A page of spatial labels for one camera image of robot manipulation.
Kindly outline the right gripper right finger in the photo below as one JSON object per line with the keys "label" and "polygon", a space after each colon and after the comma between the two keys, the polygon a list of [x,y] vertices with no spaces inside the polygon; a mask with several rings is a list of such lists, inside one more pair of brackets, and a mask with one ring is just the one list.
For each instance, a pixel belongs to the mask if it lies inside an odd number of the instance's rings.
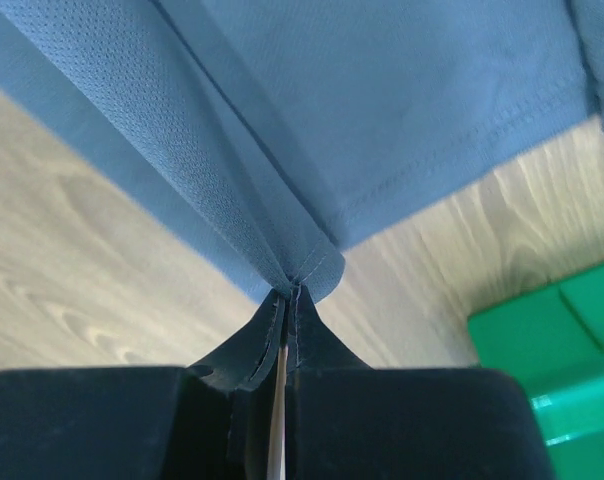
{"label": "right gripper right finger", "polygon": [[296,479],[297,440],[300,421],[296,418],[298,388],[296,375],[306,370],[371,370],[321,320],[309,289],[297,285],[287,303],[288,358],[285,383],[284,454],[285,478]]}

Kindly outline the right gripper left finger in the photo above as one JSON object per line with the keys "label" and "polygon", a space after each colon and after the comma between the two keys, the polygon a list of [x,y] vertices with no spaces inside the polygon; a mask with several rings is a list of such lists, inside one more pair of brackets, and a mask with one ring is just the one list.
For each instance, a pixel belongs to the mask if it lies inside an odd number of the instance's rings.
{"label": "right gripper left finger", "polygon": [[270,292],[246,325],[189,368],[195,462],[207,479],[280,477],[286,308]]}

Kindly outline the dark grey t-shirt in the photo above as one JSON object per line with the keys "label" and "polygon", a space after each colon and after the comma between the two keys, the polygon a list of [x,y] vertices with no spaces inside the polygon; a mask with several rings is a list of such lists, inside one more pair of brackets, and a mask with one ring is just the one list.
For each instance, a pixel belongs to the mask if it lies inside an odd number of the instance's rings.
{"label": "dark grey t-shirt", "polygon": [[598,115],[604,1],[0,1],[0,88],[254,299]]}

